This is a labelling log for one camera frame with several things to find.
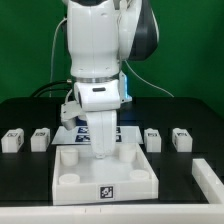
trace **black tabletop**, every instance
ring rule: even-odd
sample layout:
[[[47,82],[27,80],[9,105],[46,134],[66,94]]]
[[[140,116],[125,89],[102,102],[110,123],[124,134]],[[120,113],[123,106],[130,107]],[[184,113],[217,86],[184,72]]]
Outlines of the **black tabletop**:
[[[35,129],[47,127],[51,140],[60,123],[63,98],[14,98],[0,104],[0,137],[22,128],[25,142],[18,153],[0,152],[0,206],[52,205],[55,145],[47,152],[31,152]],[[143,135],[158,129],[161,153],[143,152],[159,179],[159,198],[113,204],[208,203],[191,175],[192,159],[204,158],[224,181],[224,120],[202,101],[192,98],[135,98],[118,111],[118,125],[137,125]],[[193,138],[191,153],[177,152],[172,129],[187,129]]]

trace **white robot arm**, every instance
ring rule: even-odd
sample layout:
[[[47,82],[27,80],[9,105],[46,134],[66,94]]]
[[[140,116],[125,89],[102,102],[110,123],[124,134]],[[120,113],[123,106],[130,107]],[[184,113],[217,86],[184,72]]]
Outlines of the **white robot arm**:
[[[62,105],[62,123],[74,128],[73,118],[85,114],[93,152],[103,158],[115,148],[122,60],[146,59],[157,47],[158,27],[148,0],[63,2],[75,101]],[[66,117],[72,108],[78,112]]]

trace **black cable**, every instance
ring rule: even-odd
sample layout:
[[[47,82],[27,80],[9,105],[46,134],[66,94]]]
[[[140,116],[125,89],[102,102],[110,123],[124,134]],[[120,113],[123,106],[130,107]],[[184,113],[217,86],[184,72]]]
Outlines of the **black cable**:
[[[68,93],[69,89],[66,89],[66,88],[51,89],[51,88],[49,88],[49,89],[42,90],[38,95],[36,95],[36,97],[40,97],[41,95],[43,95],[46,92],[54,92],[54,91],[66,91]]]
[[[48,87],[52,87],[52,86],[55,86],[55,85],[60,85],[60,84],[68,84],[67,83],[67,80],[62,80],[62,81],[55,81],[55,82],[51,82],[51,83],[48,83],[46,85],[43,85],[41,86],[40,88],[38,88],[36,91],[34,91],[30,97],[35,97],[35,95],[37,95],[39,92],[41,92],[42,90],[48,88]]]

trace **green wall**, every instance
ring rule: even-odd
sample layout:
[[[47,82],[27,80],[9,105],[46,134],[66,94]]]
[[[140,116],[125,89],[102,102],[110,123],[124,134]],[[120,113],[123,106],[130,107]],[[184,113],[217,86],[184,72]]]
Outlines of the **green wall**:
[[[151,0],[160,29],[156,52],[130,62],[144,79],[177,97],[202,99],[224,117],[224,1]],[[49,82],[54,30],[65,14],[60,0],[0,2],[0,101],[29,96]],[[166,96],[129,75],[132,96]],[[69,77],[60,32],[55,80]]]

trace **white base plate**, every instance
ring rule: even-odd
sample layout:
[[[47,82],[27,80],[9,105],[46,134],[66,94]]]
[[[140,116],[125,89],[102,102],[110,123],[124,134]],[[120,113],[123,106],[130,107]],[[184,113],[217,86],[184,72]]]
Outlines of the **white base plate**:
[[[138,143],[143,144],[142,136],[138,126],[120,126],[117,127],[116,142],[119,143]],[[53,145],[90,144],[88,127],[77,126],[71,131],[66,130],[63,126],[58,131],[52,142]]]

